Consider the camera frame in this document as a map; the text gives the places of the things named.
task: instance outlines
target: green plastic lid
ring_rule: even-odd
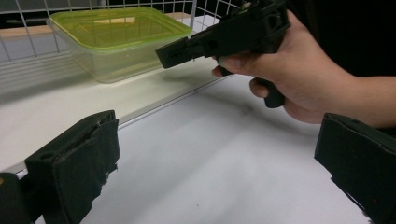
[[[142,47],[191,32],[151,7],[58,12],[50,20],[82,47],[101,51]]]

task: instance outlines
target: white table surface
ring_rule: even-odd
[[[119,130],[119,170],[83,223],[364,224],[315,159],[318,125],[233,76]]]

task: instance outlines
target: black handheld device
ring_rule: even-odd
[[[164,68],[188,62],[201,56],[219,59],[241,51],[275,53],[290,27],[286,0],[244,1],[244,4],[190,38],[182,38],[156,50]],[[220,68],[224,76],[231,72]],[[284,104],[284,96],[276,86],[265,79],[260,83],[269,89],[264,99],[269,108]]]

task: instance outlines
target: wire grid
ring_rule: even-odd
[[[154,7],[163,13],[189,25],[195,32],[219,22],[219,19],[234,8],[238,8],[242,0],[3,0],[0,3],[0,16],[3,18],[17,17],[21,27],[0,30],[0,63],[15,63],[34,59],[42,55],[60,54],[68,50],[67,44],[50,29],[35,32],[37,26],[29,24],[26,15],[41,13],[45,21],[50,14],[58,11],[95,10],[99,8],[120,7]]]

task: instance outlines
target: plastic container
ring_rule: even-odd
[[[48,25],[96,80],[111,83],[161,67],[155,49],[191,28],[151,7],[59,12]]]

